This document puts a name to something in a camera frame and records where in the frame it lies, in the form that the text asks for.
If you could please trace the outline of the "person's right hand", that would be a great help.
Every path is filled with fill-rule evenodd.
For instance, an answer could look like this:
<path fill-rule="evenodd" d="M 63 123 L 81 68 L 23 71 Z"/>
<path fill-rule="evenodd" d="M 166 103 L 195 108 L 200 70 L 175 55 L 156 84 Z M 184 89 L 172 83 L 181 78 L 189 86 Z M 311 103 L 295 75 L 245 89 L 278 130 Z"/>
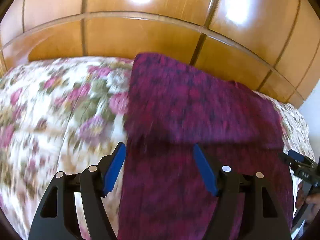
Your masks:
<path fill-rule="evenodd" d="M 311 212 L 309 213 L 306 219 L 306 223 L 311 224 L 314 218 L 317 216 L 317 213 L 319 212 L 320 194 L 315 193 L 315 194 L 309 195 L 308 197 L 304 197 L 303 182 L 300 182 L 298 184 L 298 192 L 297 192 L 295 207 L 299 209 L 304 203 L 308 203 L 312 207 Z"/>

